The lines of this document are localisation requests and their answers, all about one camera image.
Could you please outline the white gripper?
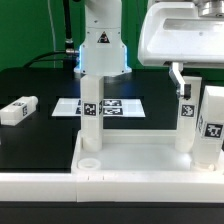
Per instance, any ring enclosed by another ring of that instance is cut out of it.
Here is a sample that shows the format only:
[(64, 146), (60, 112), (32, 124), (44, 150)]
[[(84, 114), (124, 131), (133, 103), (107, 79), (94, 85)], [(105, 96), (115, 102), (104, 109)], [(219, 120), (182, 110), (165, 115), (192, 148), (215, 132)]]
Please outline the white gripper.
[(169, 66), (178, 98), (191, 98), (185, 67), (224, 68), (224, 14), (199, 14), (193, 2), (158, 2), (146, 13), (138, 45), (144, 66)]

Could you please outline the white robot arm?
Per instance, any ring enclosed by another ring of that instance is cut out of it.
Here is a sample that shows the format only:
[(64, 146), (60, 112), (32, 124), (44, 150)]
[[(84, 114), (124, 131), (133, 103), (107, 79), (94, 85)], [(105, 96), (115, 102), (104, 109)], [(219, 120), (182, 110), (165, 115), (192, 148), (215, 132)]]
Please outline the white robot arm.
[[(121, 0), (84, 0), (85, 40), (76, 73), (129, 73), (121, 40)], [(178, 96), (190, 97), (185, 67), (224, 68), (224, 0), (148, 0), (138, 54), (144, 66), (169, 68)]]

